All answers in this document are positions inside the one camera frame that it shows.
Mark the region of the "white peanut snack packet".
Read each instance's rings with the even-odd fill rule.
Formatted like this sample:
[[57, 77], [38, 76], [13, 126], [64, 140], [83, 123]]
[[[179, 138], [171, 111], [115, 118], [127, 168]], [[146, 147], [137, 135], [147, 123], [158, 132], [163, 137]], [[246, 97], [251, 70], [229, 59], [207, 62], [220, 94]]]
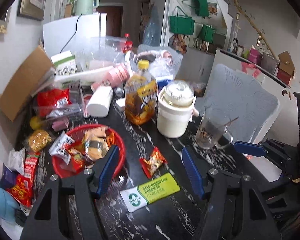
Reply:
[[64, 131], [61, 135], [54, 141], [52, 146], [49, 149], [49, 154], [61, 158], [66, 164], [70, 163], [70, 154], [65, 149], [66, 146], [74, 143], [74, 139], [68, 136]]

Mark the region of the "green tote bag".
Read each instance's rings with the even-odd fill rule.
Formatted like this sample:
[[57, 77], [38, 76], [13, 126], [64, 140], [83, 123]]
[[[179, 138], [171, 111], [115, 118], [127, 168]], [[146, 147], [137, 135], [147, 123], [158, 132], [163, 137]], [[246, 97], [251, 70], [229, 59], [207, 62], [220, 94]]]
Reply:
[[173, 34], [193, 35], [194, 34], [194, 20], [187, 16], [181, 7], [176, 6], [174, 16], [169, 16], [169, 28]]
[[198, 38], [202, 41], [212, 43], [214, 33], [215, 29], [213, 27], [204, 24], [198, 34]]
[[194, 9], [197, 16], [209, 18], [209, 7], [207, 0], [183, 0], [182, 3]]

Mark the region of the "red plastic basket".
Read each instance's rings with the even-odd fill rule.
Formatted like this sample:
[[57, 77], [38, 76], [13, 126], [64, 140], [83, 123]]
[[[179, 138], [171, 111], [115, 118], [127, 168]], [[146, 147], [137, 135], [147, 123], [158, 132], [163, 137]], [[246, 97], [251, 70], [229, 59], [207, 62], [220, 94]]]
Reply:
[[52, 151], [54, 172], [61, 178], [79, 174], [84, 168], [105, 157], [107, 150], [116, 145], [119, 148], [119, 161], [113, 177], [117, 177], [126, 159], [126, 148], [119, 134], [98, 124], [81, 125], [62, 133], [59, 137], [61, 146]]

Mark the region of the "cardboard box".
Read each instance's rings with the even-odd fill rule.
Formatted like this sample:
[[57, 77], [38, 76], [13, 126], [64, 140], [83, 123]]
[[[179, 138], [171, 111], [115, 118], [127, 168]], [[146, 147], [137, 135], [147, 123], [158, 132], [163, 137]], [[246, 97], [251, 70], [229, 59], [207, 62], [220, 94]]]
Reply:
[[12, 122], [34, 97], [37, 89], [54, 75], [54, 67], [42, 46], [19, 66], [0, 94], [0, 110]]

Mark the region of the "red cartoon snack packet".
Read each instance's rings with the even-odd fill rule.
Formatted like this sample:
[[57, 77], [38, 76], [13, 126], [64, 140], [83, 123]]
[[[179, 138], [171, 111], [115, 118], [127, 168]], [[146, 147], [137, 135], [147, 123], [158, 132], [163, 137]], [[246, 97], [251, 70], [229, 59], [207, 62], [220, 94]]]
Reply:
[[82, 141], [75, 141], [65, 146], [65, 150], [70, 154], [69, 168], [71, 172], [78, 174], [85, 168], [85, 153]]

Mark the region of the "white paper roll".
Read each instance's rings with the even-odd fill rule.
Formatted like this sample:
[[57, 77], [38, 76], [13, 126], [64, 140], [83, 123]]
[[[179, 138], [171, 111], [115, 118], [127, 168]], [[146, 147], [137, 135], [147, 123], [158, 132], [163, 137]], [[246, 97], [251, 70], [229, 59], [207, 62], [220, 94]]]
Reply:
[[98, 87], [87, 104], [88, 114], [97, 118], [106, 117], [110, 109], [112, 97], [113, 89], [110, 86]]

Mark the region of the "white patterned sachet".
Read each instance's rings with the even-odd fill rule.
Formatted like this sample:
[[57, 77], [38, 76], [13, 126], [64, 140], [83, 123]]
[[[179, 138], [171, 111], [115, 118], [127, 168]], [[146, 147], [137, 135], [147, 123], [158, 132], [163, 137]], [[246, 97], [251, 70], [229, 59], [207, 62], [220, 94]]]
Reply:
[[14, 172], [24, 175], [25, 148], [19, 151], [11, 150], [8, 156], [7, 167]]

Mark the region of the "beige biscuit snack packet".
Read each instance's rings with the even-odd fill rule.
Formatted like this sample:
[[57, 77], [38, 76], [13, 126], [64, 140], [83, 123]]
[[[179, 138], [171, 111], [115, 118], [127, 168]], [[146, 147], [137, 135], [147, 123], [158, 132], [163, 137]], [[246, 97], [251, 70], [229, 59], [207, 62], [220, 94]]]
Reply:
[[83, 143], [85, 156], [92, 162], [105, 157], [109, 150], [106, 142], [107, 129], [107, 126], [100, 126], [89, 129], [84, 133]]

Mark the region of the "green white box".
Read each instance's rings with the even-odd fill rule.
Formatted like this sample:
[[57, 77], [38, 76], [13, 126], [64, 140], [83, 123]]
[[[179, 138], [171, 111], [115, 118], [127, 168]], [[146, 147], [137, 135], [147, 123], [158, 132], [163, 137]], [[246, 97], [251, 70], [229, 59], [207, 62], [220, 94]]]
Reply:
[[56, 76], [75, 74], [77, 71], [75, 55], [70, 50], [51, 56]]

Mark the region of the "red yellow-text snack packet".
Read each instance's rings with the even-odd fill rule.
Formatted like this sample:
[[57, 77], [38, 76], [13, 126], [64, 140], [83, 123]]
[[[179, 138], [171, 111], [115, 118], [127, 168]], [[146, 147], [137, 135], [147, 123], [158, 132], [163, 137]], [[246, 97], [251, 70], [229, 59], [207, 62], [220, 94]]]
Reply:
[[6, 189], [12, 197], [21, 205], [31, 207], [33, 198], [33, 181], [21, 174], [17, 175], [16, 184]]

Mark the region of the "red cola bottle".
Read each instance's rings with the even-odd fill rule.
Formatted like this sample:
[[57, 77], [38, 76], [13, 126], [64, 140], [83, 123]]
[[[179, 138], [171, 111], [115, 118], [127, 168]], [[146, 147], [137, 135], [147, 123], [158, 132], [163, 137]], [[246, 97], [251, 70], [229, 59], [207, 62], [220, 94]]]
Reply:
[[133, 48], [133, 42], [130, 39], [130, 35], [129, 33], [125, 33], [125, 38], [126, 38], [126, 42], [125, 42], [125, 46], [124, 46], [124, 53], [127, 53], [128, 51], [131, 51]]

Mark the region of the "clear glass mug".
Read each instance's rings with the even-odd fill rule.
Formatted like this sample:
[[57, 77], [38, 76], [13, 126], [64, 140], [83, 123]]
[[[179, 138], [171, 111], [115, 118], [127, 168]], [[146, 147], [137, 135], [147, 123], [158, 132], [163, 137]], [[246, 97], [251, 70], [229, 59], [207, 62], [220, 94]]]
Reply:
[[205, 112], [196, 133], [196, 143], [200, 148], [224, 149], [234, 142], [234, 136], [228, 130], [229, 126], [238, 120], [228, 116], [218, 116], [215, 112]]

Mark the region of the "white lid blue jar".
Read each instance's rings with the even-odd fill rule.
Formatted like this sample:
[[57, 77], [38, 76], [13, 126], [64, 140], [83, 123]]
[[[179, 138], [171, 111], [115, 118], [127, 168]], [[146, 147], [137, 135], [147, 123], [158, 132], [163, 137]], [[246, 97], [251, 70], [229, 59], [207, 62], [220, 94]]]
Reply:
[[11, 171], [0, 160], [0, 187], [3, 189], [10, 189], [16, 184], [17, 174]]

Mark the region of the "white lidded pot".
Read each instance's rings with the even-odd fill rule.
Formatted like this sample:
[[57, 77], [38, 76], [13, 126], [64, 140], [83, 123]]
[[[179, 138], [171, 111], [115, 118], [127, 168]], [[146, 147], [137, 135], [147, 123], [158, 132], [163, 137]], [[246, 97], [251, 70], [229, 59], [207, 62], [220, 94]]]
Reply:
[[157, 129], [165, 137], [181, 137], [199, 112], [194, 107], [196, 96], [192, 86], [183, 80], [174, 80], [159, 93]]

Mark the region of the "framed picture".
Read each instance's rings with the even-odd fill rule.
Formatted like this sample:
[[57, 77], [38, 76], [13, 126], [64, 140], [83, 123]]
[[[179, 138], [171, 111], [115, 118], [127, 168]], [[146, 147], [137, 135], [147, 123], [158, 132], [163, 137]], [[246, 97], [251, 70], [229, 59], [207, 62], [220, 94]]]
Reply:
[[37, 21], [44, 19], [46, 0], [19, 0], [17, 16]]

